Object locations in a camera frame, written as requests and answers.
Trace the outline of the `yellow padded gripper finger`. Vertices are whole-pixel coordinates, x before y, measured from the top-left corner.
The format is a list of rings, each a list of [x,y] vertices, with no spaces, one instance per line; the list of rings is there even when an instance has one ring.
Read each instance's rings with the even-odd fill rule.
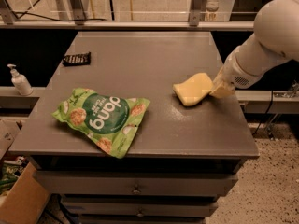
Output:
[[[225,68],[222,67],[213,80],[213,86],[209,95],[220,99],[231,96],[234,93],[235,86],[226,79]]]

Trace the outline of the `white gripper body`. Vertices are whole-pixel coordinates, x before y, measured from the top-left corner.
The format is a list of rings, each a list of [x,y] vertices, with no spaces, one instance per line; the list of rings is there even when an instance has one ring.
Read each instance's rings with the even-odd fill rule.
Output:
[[[238,46],[225,60],[218,73],[218,79],[236,88],[249,88],[265,73],[264,58],[264,49],[260,45]]]

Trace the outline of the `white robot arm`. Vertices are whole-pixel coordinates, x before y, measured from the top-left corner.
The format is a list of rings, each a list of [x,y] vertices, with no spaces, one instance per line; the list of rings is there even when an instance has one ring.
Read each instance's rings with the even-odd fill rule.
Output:
[[[299,0],[273,0],[257,13],[253,34],[226,58],[209,94],[233,95],[289,60],[299,61]]]

